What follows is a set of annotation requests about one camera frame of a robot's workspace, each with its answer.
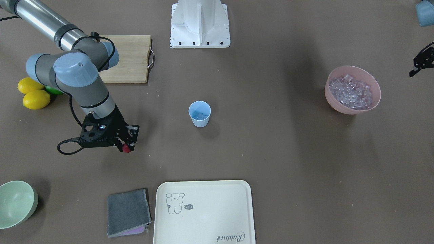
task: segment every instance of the green bowl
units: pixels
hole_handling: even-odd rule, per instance
[[[10,228],[28,219],[38,205],[38,194],[23,181],[0,186],[0,229]]]

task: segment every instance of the white metal stand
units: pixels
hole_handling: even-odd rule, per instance
[[[172,5],[172,48],[229,47],[227,6],[220,0],[179,0]]]

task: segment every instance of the rabbit logo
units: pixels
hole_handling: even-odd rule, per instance
[[[167,208],[170,214],[179,214],[182,210],[184,202],[184,193],[168,193],[166,194]]]
[[[236,235],[222,235],[217,237],[217,242],[219,241],[236,241],[242,242],[246,238],[246,234],[242,231],[238,232]]]

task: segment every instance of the white tray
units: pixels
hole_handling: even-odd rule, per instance
[[[166,182],[157,190],[154,244],[254,244],[247,182]]]

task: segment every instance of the small blue cup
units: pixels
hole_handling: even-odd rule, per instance
[[[211,107],[204,101],[196,101],[188,108],[188,114],[195,126],[204,127],[210,120]]]

